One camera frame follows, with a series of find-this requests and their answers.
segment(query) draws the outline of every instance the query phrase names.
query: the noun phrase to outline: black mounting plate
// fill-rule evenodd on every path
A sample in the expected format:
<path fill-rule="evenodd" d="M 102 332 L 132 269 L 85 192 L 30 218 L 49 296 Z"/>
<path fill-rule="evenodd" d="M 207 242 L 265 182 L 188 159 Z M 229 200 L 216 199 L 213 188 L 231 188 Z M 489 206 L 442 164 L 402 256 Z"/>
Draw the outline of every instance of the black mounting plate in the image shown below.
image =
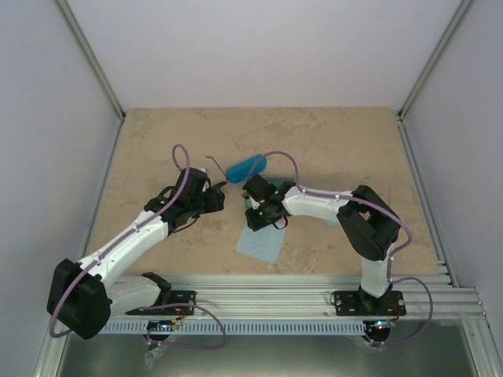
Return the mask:
<path fill-rule="evenodd" d="M 336 307 L 337 316 L 340 317 L 396 317 L 396 312 L 388 305 L 389 303 L 395 305 L 400 316 L 407 314 L 401 291 L 389 291 L 383 305 L 376 313 L 367 311 L 358 295 L 358 291 L 334 291 L 330 299 Z"/>
<path fill-rule="evenodd" d="M 196 303 L 196 291 L 171 291 L 171 299 L 170 304 L 195 304 Z M 183 309 L 183 312 L 186 316 L 194 315 L 194 308 L 190 308 L 188 306 L 180 306 L 179 309 Z M 176 308 L 166 308 L 166 309 L 154 309 L 154 310 L 131 310 L 126 313 L 128 316 L 144 316 L 144 315 L 153 315 L 153 316 L 179 316 L 180 313 L 177 313 Z"/>

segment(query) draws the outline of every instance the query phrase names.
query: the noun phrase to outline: blue towel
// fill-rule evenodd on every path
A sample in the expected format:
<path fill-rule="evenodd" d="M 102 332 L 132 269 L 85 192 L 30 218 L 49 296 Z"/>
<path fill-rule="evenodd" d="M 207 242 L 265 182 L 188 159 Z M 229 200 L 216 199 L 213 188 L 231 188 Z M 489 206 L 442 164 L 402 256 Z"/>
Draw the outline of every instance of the blue towel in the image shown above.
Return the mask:
<path fill-rule="evenodd" d="M 285 233 L 286 229 L 278 230 L 272 225 L 253 232 L 244 224 L 236 251 L 268 263 L 275 263 L 280 254 Z"/>

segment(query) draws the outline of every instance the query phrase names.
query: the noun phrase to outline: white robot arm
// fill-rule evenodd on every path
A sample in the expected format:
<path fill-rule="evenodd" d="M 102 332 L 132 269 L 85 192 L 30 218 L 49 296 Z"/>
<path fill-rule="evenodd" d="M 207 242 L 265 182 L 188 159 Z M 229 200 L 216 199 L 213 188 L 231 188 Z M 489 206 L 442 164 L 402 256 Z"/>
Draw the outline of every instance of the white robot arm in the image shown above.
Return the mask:
<path fill-rule="evenodd" d="M 64 292 L 84 270 L 86 275 L 56 313 L 59 321 L 83 339 L 95 336 L 109 317 L 154 304 L 180 302 L 174 301 L 171 285 L 154 273 L 145 273 L 127 283 L 116 283 L 116 280 L 150 247 L 183 230 L 182 225 L 190 218 L 196 221 L 202 214 L 223 210 L 225 196 L 220 188 L 226 182 L 211 186 L 206 173 L 190 168 L 179 197 L 157 216 L 178 191 L 184 173 L 185 170 L 180 173 L 176 186 L 168 186 L 152 198 L 113 240 L 76 263 L 65 259 L 55 268 L 47 302 L 50 314 L 54 314 Z"/>
<path fill-rule="evenodd" d="M 379 305 L 377 300 L 391 288 L 389 258 L 400 227 L 379 211 L 344 199 L 357 196 L 393 213 L 370 187 L 361 185 L 353 192 L 311 188 L 301 191 L 293 182 L 285 182 L 278 188 L 256 174 L 243 189 L 252 204 L 252 209 L 246 211 L 246 218 L 248 227 L 253 231 L 269 225 L 276 226 L 281 218 L 288 221 L 289 216 L 298 215 L 339 223 L 353 248 L 362 256 L 361 296 L 368 304 L 369 312 L 372 306 Z M 365 219 L 362 214 L 367 212 L 369 216 Z"/>
<path fill-rule="evenodd" d="M 225 196 L 220 188 L 225 182 L 211 186 L 204 172 L 190 168 L 182 194 L 168 210 L 152 218 L 178 190 L 182 174 L 176 186 L 166 187 L 152 198 L 138 217 L 109 243 L 76 263 L 65 259 L 55 268 L 47 302 L 50 314 L 54 314 L 57 303 L 74 279 L 88 269 L 57 313 L 57 319 L 81 338 L 95 336 L 110 317 L 140 307 L 174 303 L 171 285 L 154 273 L 145 273 L 127 283 L 116 283 L 116 280 L 150 247 L 182 230 L 181 226 L 190 218 L 197 220 L 202 214 L 223 209 Z M 360 290 L 369 314 L 373 312 L 373 307 L 379 305 L 376 300 L 391 289 L 387 267 L 399 226 L 365 206 L 339 198 L 358 196 L 391 211 L 372 189 L 359 186 L 353 192 L 309 190 L 319 195 L 313 196 L 299 191 L 294 183 L 277 188 L 258 174 L 251 177 L 243 189 L 252 202 L 253 208 L 245 214 L 248 227 L 254 231 L 296 215 L 340 223 L 351 245 L 362 256 Z M 369 212 L 369 218 L 364 219 L 362 212 Z M 150 218 L 146 225 L 139 226 Z"/>

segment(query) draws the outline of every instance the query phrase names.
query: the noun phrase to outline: gray wall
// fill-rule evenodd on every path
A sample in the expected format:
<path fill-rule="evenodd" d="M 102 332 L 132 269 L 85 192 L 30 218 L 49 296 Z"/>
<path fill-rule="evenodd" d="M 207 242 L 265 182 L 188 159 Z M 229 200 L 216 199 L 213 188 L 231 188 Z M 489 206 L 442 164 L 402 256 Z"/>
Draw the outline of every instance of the gray wall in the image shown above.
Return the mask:
<path fill-rule="evenodd" d="M 71 0 L 124 108 L 398 108 L 460 0 Z"/>
<path fill-rule="evenodd" d="M 0 368 L 27 376 L 54 266 L 83 252 L 118 122 L 53 2 L 1 8 Z"/>
<path fill-rule="evenodd" d="M 408 123 L 460 282 L 503 353 L 503 2 L 476 2 Z"/>

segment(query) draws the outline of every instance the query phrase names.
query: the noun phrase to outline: beige table surface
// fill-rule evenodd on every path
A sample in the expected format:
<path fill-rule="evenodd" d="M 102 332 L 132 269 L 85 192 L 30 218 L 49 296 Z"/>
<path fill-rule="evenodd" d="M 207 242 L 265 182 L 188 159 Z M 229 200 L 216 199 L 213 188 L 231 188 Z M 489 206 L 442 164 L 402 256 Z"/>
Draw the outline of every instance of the beige table surface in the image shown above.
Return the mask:
<path fill-rule="evenodd" d="M 127 113 L 88 253 L 108 242 L 138 216 L 147 201 L 178 171 L 176 143 L 189 150 L 193 167 L 222 180 L 225 169 L 256 153 L 283 150 L 297 160 L 303 185 L 332 191 L 371 186 L 413 230 L 413 244 L 398 253 L 395 274 L 438 273 L 393 112 L 389 108 L 194 108 L 133 109 Z M 265 175 L 292 176 L 283 156 L 269 158 Z M 190 229 L 170 236 L 127 271 L 162 274 L 358 275 L 361 260 L 339 226 L 295 217 L 277 262 L 236 251 L 244 227 L 241 185 L 227 185 L 225 210 L 203 215 Z M 402 234 L 399 243 L 403 242 Z"/>

